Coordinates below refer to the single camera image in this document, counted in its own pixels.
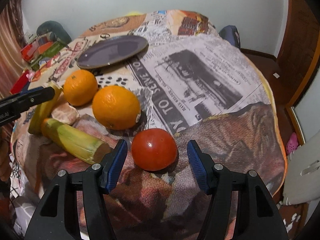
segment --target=metal screw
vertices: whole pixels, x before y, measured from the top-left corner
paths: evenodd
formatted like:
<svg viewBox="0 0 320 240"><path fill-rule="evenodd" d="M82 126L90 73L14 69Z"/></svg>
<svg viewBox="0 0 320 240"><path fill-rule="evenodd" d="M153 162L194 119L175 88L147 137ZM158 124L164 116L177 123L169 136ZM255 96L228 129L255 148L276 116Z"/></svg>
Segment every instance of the metal screw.
<svg viewBox="0 0 320 240"><path fill-rule="evenodd" d="M59 176L59 177L62 177L62 176L64 176L65 174L66 174L66 171L65 171L65 170L61 170L61 171L58 172L58 176Z"/></svg>
<svg viewBox="0 0 320 240"><path fill-rule="evenodd" d="M101 165L99 163L95 163L94 165L91 166L94 170L100 169Z"/></svg>
<svg viewBox="0 0 320 240"><path fill-rule="evenodd" d="M220 171L220 170L223 169L223 165L220 164L220 163L217 163L217 164L214 165L214 168L215 168L216 170Z"/></svg>
<svg viewBox="0 0 320 240"><path fill-rule="evenodd" d="M250 175L251 177L256 177L258 174L257 174L256 171L251 170L251 171L249 171L249 175Z"/></svg>

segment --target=table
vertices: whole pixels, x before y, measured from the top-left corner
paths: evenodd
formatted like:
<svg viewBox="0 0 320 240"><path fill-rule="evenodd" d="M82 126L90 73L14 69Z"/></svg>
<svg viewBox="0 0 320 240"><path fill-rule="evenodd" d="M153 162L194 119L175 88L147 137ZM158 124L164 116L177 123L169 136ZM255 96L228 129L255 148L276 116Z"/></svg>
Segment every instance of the table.
<svg viewBox="0 0 320 240"><path fill-rule="evenodd" d="M210 197L201 192L188 163L186 146L195 139L216 163L237 172L256 170L271 194L286 172L285 150L268 82L239 49L220 38L207 17L182 10L120 17L95 25L37 71L29 88L63 82L79 69L76 59L93 44L118 35L140 35L147 51L128 62L93 73L101 87L122 85L141 103L143 117L126 131L107 130L91 106L79 108L73 125L114 147L120 138L129 152L117 187L104 197L118 239L196 239ZM55 174L89 165L47 138L27 133L34 108L16 122L11 147L34 191L41 197ZM179 158L168 169L149 173L134 165L130 142L140 130L158 127L175 138ZM228 235L236 216L233 194ZM78 195L85 233L82 196Z"/></svg>

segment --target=tomato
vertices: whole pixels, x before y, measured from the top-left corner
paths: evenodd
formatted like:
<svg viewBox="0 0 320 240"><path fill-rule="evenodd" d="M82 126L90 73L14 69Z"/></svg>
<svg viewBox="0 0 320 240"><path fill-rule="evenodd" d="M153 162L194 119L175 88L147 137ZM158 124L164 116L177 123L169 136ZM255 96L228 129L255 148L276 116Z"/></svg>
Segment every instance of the tomato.
<svg viewBox="0 0 320 240"><path fill-rule="evenodd" d="M170 133L152 128L133 138L131 152L137 166L146 171L159 171L175 161L178 149Z"/></svg>

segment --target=gray plate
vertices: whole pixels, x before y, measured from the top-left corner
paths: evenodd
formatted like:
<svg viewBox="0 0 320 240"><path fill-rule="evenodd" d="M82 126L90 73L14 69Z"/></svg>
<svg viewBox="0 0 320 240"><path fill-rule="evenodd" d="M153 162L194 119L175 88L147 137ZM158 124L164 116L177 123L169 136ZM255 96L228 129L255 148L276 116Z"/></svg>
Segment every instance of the gray plate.
<svg viewBox="0 0 320 240"><path fill-rule="evenodd" d="M78 58L78 66L92 69L108 66L126 60L148 46L148 41L140 36L118 36L94 44Z"/></svg>

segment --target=floor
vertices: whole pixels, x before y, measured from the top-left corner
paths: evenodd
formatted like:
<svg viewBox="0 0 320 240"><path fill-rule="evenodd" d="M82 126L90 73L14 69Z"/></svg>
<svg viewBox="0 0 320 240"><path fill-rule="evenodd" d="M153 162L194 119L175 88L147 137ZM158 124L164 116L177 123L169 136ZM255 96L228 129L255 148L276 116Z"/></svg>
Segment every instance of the floor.
<svg viewBox="0 0 320 240"><path fill-rule="evenodd" d="M294 129L286 112L285 105L289 102L294 91L289 87L282 85L281 78L277 79L273 75L276 72L281 76L281 70L278 64L272 59L249 54L246 54L246 56L257 66L270 84L275 98L281 138L284 145L286 145L291 134L294 132ZM273 198L276 203L282 200L282 190L283 189L281 188ZM294 239L301 231L306 217L307 205L308 204L304 203L294 206L282 206L280 208L280 213L285 220L287 230L291 228L288 232L289 239Z"/></svg>

